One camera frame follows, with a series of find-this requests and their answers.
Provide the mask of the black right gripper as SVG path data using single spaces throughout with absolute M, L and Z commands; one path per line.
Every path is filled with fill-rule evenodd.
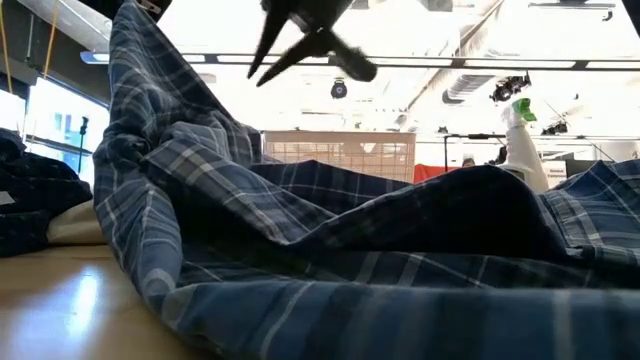
M 371 82 L 376 77 L 376 65 L 333 31 L 334 24 L 351 4 L 350 0 L 262 0 L 266 18 L 247 77 L 255 74 L 282 28 L 291 20 L 303 37 L 262 75 L 258 87 L 308 57 L 326 55 L 332 55 L 336 65 L 354 80 Z

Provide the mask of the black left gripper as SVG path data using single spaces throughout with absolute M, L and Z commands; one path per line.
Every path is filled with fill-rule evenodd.
M 172 0 L 131 0 L 139 5 L 154 20 L 158 21 L 171 5 Z M 92 10 L 113 20 L 119 8 L 128 0 L 80 0 Z

